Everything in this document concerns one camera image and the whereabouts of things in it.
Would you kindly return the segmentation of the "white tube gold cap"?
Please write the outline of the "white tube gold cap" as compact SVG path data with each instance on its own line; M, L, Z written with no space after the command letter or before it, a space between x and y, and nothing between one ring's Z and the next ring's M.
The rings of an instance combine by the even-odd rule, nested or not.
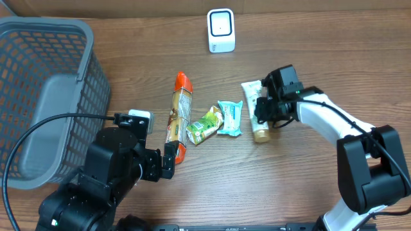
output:
M270 140L268 123L258 123L258 118L255 115L257 99L261 97L261 81L249 81L241 84L245 93L247 108L249 111L250 123L254 135L254 141L258 143L267 142Z

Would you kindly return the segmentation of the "mint green tissue pack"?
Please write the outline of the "mint green tissue pack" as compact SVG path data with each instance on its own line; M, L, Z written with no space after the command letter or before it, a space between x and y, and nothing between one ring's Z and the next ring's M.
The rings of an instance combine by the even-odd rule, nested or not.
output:
M233 137L241 135L240 124L243 101L238 103L218 101L218 105L223 113L223 127L217 131L217 134L230 135Z

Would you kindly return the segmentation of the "orange spaghetti packet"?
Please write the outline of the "orange spaghetti packet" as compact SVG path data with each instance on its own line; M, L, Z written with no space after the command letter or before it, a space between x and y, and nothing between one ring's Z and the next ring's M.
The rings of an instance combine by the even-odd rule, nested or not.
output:
M172 95L171 110L166 130L166 143L177 141L175 163L181 164L186 154L186 128L191 120L193 85L185 73L179 72Z

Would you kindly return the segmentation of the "green drink carton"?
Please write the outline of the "green drink carton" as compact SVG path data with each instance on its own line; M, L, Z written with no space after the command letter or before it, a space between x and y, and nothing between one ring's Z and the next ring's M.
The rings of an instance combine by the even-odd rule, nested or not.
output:
M214 134L221 125L223 125L222 111L216 106L212 106L203 117L189 125L186 128L186 132L189 140L193 144L199 145L210 135Z

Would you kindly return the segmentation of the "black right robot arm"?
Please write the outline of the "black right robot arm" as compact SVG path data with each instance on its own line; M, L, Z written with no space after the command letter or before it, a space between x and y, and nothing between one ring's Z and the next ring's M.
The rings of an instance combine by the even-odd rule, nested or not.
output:
M316 87L287 94L268 89L267 96L256 100L255 115L259 123L299 121L336 147L341 199L318 218L314 230L359 230L410 196L410 175L393 127L356 119Z

